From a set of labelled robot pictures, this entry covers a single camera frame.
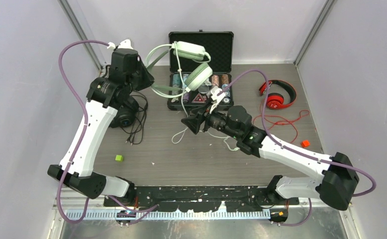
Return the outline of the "mint green headphones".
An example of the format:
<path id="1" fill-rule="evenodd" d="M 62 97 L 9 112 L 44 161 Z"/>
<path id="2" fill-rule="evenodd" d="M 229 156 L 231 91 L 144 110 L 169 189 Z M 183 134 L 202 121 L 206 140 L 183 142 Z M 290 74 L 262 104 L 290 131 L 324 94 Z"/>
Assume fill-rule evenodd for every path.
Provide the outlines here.
<path id="1" fill-rule="evenodd" d="M 172 71 L 181 78 L 183 73 L 189 73 L 189 76 L 181 80 L 179 86 L 160 86 L 154 83 L 151 90 L 161 97 L 169 99 L 195 91 L 213 73 L 209 65 L 211 56 L 206 49 L 184 41 L 174 41 L 153 48 L 146 57 L 147 70 L 151 71 L 155 64 L 169 53 L 174 57 L 174 62 L 171 63 Z"/>

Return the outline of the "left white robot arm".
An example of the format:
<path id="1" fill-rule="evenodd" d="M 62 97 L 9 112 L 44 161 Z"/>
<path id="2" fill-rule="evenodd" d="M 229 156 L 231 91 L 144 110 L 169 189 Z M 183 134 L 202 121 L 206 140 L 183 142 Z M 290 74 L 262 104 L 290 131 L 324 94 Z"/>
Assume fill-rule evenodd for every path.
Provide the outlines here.
<path id="1" fill-rule="evenodd" d="M 131 92 L 146 89 L 153 82 L 138 51 L 131 47 L 114 49 L 108 77 L 98 77 L 90 84 L 86 111 L 70 151 L 59 164 L 50 165 L 47 174 L 58 181 L 63 179 L 67 187 L 90 199 L 111 195 L 121 205 L 130 206 L 135 200 L 133 184 L 94 172 L 94 162 L 107 128 Z"/>

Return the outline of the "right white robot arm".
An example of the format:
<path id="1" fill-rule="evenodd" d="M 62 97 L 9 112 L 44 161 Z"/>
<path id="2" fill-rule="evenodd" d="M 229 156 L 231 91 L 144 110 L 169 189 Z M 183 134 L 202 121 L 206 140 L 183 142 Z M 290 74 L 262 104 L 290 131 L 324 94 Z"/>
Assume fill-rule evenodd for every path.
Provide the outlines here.
<path id="1" fill-rule="evenodd" d="M 235 139 L 236 146 L 245 154 L 273 160 L 305 174 L 298 178 L 274 176 L 264 190 L 269 204 L 311 198 L 340 211 L 349 207 L 359 177 L 345 154 L 337 152 L 330 156 L 285 142 L 254 126 L 252 116 L 242 106 L 230 107 L 225 114 L 210 113 L 206 107 L 200 107 L 181 122 L 194 134 L 213 128 Z"/>

